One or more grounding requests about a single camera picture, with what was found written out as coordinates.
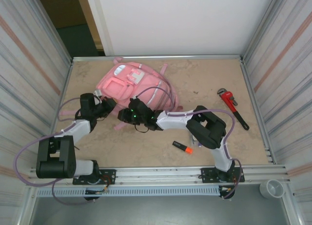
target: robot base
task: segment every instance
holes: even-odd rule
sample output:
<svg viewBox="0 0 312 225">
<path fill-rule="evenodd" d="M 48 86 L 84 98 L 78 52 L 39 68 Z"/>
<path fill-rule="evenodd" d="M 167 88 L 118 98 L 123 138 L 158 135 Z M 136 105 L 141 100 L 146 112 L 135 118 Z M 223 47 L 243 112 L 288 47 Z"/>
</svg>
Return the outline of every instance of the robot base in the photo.
<svg viewBox="0 0 312 225">
<path fill-rule="evenodd" d="M 81 175 L 73 179 L 73 185 L 108 185 L 115 184 L 116 170 L 105 169 L 98 170 L 98 173 L 91 175 Z"/>
<path fill-rule="evenodd" d="M 204 184 L 208 183 L 235 183 L 239 178 L 240 169 L 239 167 L 234 167 L 232 164 L 228 172 L 224 172 L 216 169 L 215 167 L 207 167 L 200 169 L 201 175 L 199 176 L 202 179 Z M 244 173 L 240 177 L 239 182 L 245 182 Z"/>
</svg>

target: metal panel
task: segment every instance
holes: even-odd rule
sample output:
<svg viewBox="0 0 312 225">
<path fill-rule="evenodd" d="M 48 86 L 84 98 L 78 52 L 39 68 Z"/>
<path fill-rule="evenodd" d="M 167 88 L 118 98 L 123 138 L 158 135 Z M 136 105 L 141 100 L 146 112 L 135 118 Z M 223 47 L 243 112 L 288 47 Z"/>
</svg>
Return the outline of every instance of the metal panel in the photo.
<svg viewBox="0 0 312 225">
<path fill-rule="evenodd" d="M 243 53 L 243 61 L 247 61 L 253 51 L 255 50 L 256 46 L 258 45 L 261 37 L 263 36 L 265 30 L 267 29 L 268 25 L 271 23 L 273 17 L 276 15 L 277 11 L 280 8 L 281 3 L 283 0 L 272 0 L 266 13 L 264 14 L 261 23 L 259 24 L 256 32 L 254 33 L 252 39 L 247 46 L 247 49 Z"/>
<path fill-rule="evenodd" d="M 14 156 L 51 133 L 71 59 L 38 0 L 0 0 L 0 35 L 0 224 L 5 225 L 21 223 L 30 205 L 29 189 L 12 169 Z M 36 152 L 32 146 L 20 155 L 24 178 L 36 165 Z"/>
<path fill-rule="evenodd" d="M 155 59 L 160 60 L 162 58 L 168 59 L 183 59 L 184 56 L 154 56 L 154 57 L 146 57 L 143 56 L 141 59 Z M 237 58 L 238 55 L 232 55 L 230 58 Z M 112 61 L 114 57 L 96 57 L 95 60 L 109 60 Z M 137 58 L 136 56 L 127 58 L 128 60 L 132 60 Z M 189 59 L 213 59 L 215 55 L 189 55 L 187 56 Z M 218 55 L 218 58 L 226 59 L 228 55 L 221 56 Z M 92 60 L 92 58 L 75 58 L 74 61 L 84 61 L 84 60 Z M 200 174 L 200 169 L 208 166 L 193 166 L 193 167 L 124 167 L 124 168 L 116 168 L 116 184 L 112 185 L 110 190 L 118 190 L 123 189 L 132 190 L 132 188 L 153 188 L 154 190 L 158 190 L 161 187 L 175 187 L 175 188 L 183 188 L 183 187 L 206 187 L 205 184 L 198 179 L 198 175 Z M 246 182 L 242 183 L 241 186 L 249 185 L 249 184 L 259 184 L 268 179 L 278 179 L 285 184 L 289 184 L 289 176 L 287 175 L 287 171 L 284 165 L 244 165 L 243 166 Z M 30 179 L 34 182 L 38 179 L 35 176 L 35 170 L 31 171 Z M 50 180 L 40 180 L 40 183 L 48 182 Z M 72 179 L 65 179 L 57 183 L 55 190 L 82 190 L 81 186 L 73 186 L 71 185 Z M 92 188 L 95 190 L 98 188 L 98 185 L 91 185 L 88 188 Z M 47 191 L 47 193 L 51 193 L 50 188 L 42 189 Z"/>
</svg>

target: wrench handle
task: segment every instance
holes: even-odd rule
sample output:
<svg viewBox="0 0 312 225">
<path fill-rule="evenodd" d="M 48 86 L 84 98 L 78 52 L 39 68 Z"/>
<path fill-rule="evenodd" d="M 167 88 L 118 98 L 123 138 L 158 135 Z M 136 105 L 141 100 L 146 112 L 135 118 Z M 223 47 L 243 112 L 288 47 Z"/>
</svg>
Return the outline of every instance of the wrench handle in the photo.
<svg viewBox="0 0 312 225">
<path fill-rule="evenodd" d="M 243 128 L 248 131 L 249 130 L 249 126 L 248 124 L 243 120 L 242 116 L 240 116 L 238 111 L 233 112 L 234 116 L 237 118 L 237 120 L 240 122 L 240 124 L 242 124 Z"/>
</svg>

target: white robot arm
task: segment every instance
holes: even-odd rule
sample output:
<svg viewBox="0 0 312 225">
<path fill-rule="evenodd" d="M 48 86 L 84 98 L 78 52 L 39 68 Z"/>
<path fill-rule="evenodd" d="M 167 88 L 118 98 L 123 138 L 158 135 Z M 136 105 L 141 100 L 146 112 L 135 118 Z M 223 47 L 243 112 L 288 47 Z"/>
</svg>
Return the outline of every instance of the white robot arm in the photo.
<svg viewBox="0 0 312 225">
<path fill-rule="evenodd" d="M 82 94 L 80 97 L 80 116 L 75 117 L 75 126 L 62 134 L 39 143 L 36 173 L 39 178 L 72 178 L 81 175 L 98 177 L 98 164 L 95 160 L 76 160 L 74 145 L 85 135 L 92 132 L 97 119 L 106 117 L 115 107 L 113 99 L 105 98 L 96 104 L 94 95 Z M 134 124 L 144 124 L 150 130 L 185 129 L 189 130 L 196 139 L 209 148 L 215 162 L 216 175 L 220 179 L 231 177 L 234 161 L 231 160 L 224 147 L 226 124 L 203 106 L 187 112 L 152 111 L 140 99 L 131 99 L 129 108 L 118 114 L 118 119 Z M 50 154 L 59 151 L 58 158 Z"/>
</svg>

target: pipe wrench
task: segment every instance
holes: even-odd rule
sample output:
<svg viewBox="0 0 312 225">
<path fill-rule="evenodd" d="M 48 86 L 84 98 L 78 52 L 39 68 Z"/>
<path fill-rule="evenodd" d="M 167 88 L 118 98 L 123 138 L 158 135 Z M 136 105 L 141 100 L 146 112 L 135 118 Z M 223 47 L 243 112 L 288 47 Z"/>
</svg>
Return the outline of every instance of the pipe wrench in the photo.
<svg viewBox="0 0 312 225">
<path fill-rule="evenodd" d="M 217 94 L 221 97 L 221 99 L 225 102 L 225 104 L 230 108 L 234 116 L 237 120 L 242 124 L 245 130 L 249 130 L 249 126 L 243 120 L 242 116 L 240 116 L 239 112 L 235 109 L 234 106 L 237 106 L 237 102 L 234 99 L 233 93 L 227 91 L 225 88 L 221 88 L 218 90 Z"/>
</svg>

